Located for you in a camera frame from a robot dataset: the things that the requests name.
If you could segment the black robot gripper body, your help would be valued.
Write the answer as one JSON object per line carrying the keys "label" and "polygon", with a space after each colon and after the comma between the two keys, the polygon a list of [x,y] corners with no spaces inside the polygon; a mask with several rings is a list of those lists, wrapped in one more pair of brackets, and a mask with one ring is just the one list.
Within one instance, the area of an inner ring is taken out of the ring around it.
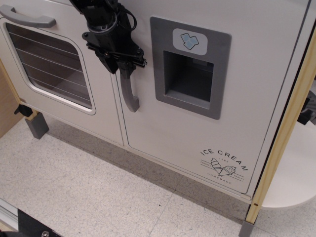
{"label": "black robot gripper body", "polygon": [[136,18],[134,15],[131,17],[134,25],[130,24],[126,14],[113,14],[109,22],[101,24],[97,21],[103,20],[103,16],[85,16],[88,32],[83,33],[82,38],[86,41],[88,49],[106,52],[112,55],[117,63],[129,61],[138,67],[146,66],[144,51],[131,38],[131,32],[137,26]]}

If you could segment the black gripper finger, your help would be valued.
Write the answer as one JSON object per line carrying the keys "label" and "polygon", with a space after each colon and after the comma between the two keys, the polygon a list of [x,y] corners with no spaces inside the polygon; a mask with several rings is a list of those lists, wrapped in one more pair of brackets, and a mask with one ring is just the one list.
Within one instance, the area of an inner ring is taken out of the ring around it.
{"label": "black gripper finger", "polygon": [[100,60],[100,62],[103,64],[103,66],[111,73],[111,74],[115,74],[116,71],[118,70],[118,65],[117,62],[115,60],[115,58],[106,53],[103,52],[101,50],[96,50],[95,51],[95,55],[98,57],[98,59]]}
{"label": "black gripper finger", "polygon": [[118,68],[121,78],[130,79],[131,74],[136,69],[136,66],[129,61],[118,61]]}

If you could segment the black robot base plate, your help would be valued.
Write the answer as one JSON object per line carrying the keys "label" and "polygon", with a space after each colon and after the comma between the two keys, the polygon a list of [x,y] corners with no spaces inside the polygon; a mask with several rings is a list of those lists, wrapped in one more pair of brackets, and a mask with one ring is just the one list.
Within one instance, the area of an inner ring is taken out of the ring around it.
{"label": "black robot base plate", "polygon": [[18,231],[1,231],[1,237],[61,237],[50,227],[18,209]]}

